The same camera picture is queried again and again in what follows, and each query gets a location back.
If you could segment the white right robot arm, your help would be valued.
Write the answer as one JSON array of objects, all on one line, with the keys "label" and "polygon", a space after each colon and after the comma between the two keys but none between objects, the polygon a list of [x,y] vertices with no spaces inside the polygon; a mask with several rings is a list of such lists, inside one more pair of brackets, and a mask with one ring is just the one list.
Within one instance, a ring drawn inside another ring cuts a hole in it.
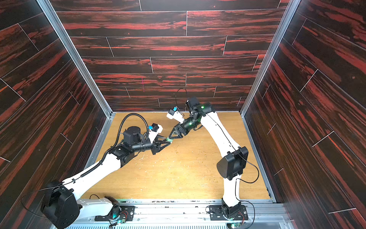
[{"label": "white right robot arm", "polygon": [[178,107],[169,110],[167,117],[179,122],[170,135],[169,139],[183,138],[191,130],[196,130],[202,125],[216,143],[221,160],[216,167],[220,176],[224,179],[224,195],[222,197],[222,213],[226,218],[233,218],[241,209],[239,198],[236,193],[239,187],[236,179],[241,178],[248,158],[248,149],[240,147],[229,135],[220,121],[217,112],[210,103],[200,104],[197,98],[192,97],[186,101],[189,108],[189,117],[184,118]]}]

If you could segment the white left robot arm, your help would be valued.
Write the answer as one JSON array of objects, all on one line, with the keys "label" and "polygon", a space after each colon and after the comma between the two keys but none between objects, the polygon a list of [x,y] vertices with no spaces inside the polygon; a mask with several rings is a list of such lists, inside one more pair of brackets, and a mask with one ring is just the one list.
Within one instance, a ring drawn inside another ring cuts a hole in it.
[{"label": "white left robot arm", "polygon": [[100,161],[64,181],[54,180],[47,184],[42,200],[42,214],[58,229],[67,228],[82,217],[112,214],[116,218],[117,204],[111,199],[100,198],[92,203],[82,203],[80,198],[140,152],[149,150],[155,155],[169,146],[172,140],[160,135],[162,129],[161,125],[152,124],[145,134],[141,134],[139,127],[129,127],[123,132],[124,138],[117,140]]}]

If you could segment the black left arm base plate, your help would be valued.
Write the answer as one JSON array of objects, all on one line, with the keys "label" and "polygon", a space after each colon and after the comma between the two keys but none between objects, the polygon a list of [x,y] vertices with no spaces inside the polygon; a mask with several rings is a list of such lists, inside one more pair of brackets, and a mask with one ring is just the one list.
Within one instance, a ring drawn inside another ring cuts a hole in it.
[{"label": "black left arm base plate", "polygon": [[95,216],[94,221],[97,222],[118,222],[125,223],[132,221],[134,218],[135,206],[113,206],[110,212],[105,216]]}]

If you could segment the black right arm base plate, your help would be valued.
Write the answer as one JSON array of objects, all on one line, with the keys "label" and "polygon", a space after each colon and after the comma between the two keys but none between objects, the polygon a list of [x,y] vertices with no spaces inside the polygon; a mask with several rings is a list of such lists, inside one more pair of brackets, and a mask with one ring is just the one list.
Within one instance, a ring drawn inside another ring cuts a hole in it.
[{"label": "black right arm base plate", "polygon": [[249,219],[246,207],[241,204],[237,204],[233,207],[226,205],[209,205],[205,208],[206,213],[209,214],[211,221],[218,220],[241,220],[246,221]]}]

